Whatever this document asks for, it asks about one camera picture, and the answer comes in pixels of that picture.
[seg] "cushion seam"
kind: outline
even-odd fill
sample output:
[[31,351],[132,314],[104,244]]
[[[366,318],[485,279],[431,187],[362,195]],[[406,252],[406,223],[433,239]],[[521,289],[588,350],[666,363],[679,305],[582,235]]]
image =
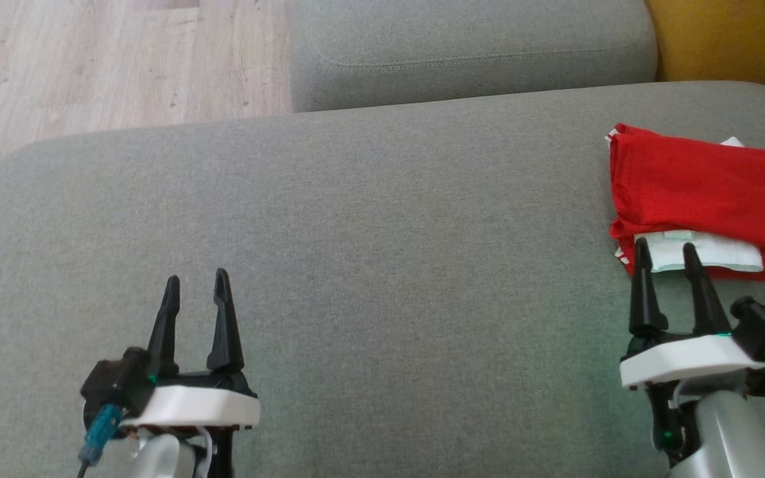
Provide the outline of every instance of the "cushion seam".
[[327,67],[334,70],[398,70],[401,68],[421,68],[427,66],[444,66],[445,64],[469,64],[469,63],[487,63],[492,61],[511,61],[521,60],[522,58],[535,58],[535,57],[568,57],[577,54],[591,54],[591,52],[619,52],[634,46],[641,45],[643,43],[650,42],[650,40],[636,40],[635,42],[628,43],[622,46],[615,46],[614,48],[595,48],[588,50],[574,50],[574,51],[560,51],[560,52],[504,52],[504,54],[485,54],[474,56],[449,56],[449,57],[434,57],[425,58],[425,60],[407,60],[404,62],[380,62],[380,63],[346,63],[331,60],[327,58],[318,48],[315,40],[311,35],[306,34],[309,39],[309,44],[312,46],[312,51],[315,52],[315,56],[320,58]]

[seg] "stack of folded clothes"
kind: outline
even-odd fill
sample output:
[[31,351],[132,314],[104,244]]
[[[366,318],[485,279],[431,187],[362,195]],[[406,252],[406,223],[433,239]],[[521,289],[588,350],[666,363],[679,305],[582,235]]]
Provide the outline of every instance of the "stack of folded clothes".
[[654,272],[683,269],[683,245],[692,242],[711,276],[765,279],[765,149],[626,124],[607,139],[618,214],[610,235],[629,273],[634,242],[644,236]]

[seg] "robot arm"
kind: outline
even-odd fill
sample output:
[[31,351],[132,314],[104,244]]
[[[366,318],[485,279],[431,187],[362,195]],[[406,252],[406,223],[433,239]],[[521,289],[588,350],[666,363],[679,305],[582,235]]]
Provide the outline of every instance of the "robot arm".
[[734,303],[731,329],[695,247],[683,249],[695,327],[668,333],[659,312],[647,243],[637,241],[622,385],[644,388],[653,415],[652,444],[669,458],[671,478],[765,477],[765,430],[746,396],[765,396],[765,306]]
[[[179,278],[167,280],[147,350],[101,360],[82,385],[85,447],[82,477],[97,465],[109,439],[137,438],[133,478],[231,478],[232,439],[258,426],[261,405],[243,375],[244,356],[228,274],[216,273],[218,306],[206,372],[179,373],[174,362]],[[203,436],[206,447],[189,443]]]

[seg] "wooden floor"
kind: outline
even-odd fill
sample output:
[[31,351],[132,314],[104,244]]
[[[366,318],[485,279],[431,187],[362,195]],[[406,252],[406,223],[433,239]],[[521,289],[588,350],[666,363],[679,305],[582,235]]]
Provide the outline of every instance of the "wooden floor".
[[64,134],[290,112],[288,3],[0,1],[0,158]]

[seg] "gray sofa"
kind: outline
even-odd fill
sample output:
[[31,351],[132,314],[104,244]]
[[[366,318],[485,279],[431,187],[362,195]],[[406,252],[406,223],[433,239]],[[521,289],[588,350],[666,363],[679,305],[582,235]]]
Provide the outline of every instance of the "gray sofa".
[[[508,94],[15,152],[0,162],[0,476],[75,475],[78,388],[146,344],[172,274],[177,360],[202,369],[218,267],[263,404],[237,476],[665,474],[647,400],[619,382],[630,280],[604,145],[619,121],[765,148],[765,87]],[[690,329],[688,283],[656,284]],[[765,302],[765,283],[717,287]],[[126,476],[130,453],[110,445],[88,476]]]

